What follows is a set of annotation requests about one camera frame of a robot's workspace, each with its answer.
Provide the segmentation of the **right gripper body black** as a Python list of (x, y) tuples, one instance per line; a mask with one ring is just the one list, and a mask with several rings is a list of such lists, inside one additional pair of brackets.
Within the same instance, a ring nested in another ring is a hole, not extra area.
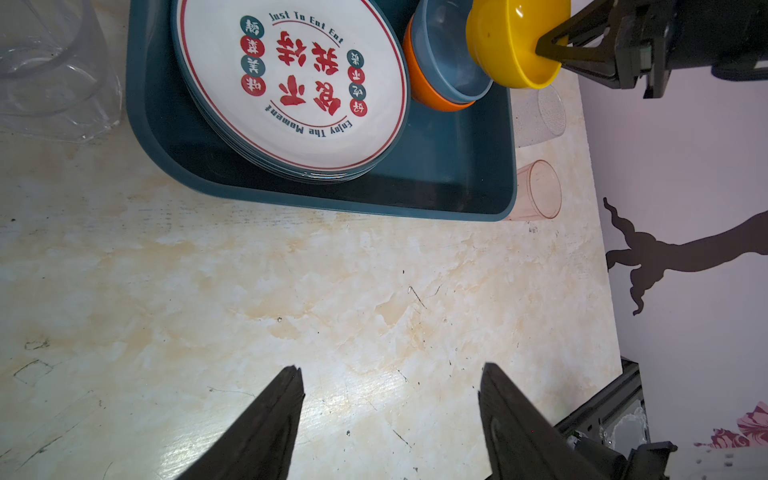
[(614, 1), (605, 39), (614, 72), (606, 84), (663, 96), (674, 70), (708, 67), (732, 82), (767, 79), (765, 1)]

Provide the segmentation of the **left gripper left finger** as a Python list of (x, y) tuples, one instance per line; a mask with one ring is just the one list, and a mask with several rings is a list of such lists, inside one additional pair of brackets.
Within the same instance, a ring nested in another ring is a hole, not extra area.
[(283, 368), (182, 479), (285, 479), (305, 397), (302, 372)]

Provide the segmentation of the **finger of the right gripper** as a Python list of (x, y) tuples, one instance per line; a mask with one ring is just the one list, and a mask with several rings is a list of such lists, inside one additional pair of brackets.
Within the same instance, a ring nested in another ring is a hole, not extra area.
[(592, 1), (544, 34), (535, 53), (600, 84), (617, 84), (616, 1)]

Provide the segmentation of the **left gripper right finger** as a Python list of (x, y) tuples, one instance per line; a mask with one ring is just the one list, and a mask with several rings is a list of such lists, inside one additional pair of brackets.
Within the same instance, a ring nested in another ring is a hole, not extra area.
[(493, 479), (594, 477), (594, 468), (495, 363), (483, 366), (478, 400)]

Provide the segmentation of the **yellow plastic bowl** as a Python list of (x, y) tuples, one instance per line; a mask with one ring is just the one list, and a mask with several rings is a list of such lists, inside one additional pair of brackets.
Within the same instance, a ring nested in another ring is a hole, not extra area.
[(503, 87), (544, 89), (561, 64), (536, 54), (538, 40), (570, 16), (569, 0), (475, 0), (466, 23), (470, 55)]

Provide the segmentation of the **blue grey plastic bowl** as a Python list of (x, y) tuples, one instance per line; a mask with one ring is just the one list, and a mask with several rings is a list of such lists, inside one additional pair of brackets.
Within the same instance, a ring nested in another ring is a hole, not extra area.
[(468, 49), (471, 7), (466, 0), (421, 0), (411, 22), (414, 54), (426, 80), (455, 104), (477, 101), (493, 85)]

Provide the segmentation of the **orange plastic bowl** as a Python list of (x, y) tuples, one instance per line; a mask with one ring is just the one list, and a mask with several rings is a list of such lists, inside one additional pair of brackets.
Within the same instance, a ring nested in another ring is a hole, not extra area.
[(412, 22), (413, 19), (410, 19), (403, 40), (403, 51), (409, 69), (412, 98), (422, 105), (439, 112), (457, 112), (474, 105), (475, 101), (469, 103), (452, 102), (439, 94), (428, 82), (415, 56), (411, 35)]

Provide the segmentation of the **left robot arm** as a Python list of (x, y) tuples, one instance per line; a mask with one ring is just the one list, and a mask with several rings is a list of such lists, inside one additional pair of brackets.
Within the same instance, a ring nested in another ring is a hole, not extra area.
[[(305, 397), (302, 372), (283, 368), (222, 436), (183, 473), (184, 479), (285, 479)], [(710, 442), (684, 451), (670, 441), (623, 455), (551, 425), (495, 363), (483, 366), (478, 393), (494, 479), (764, 479), (767, 405), (717, 429)]]

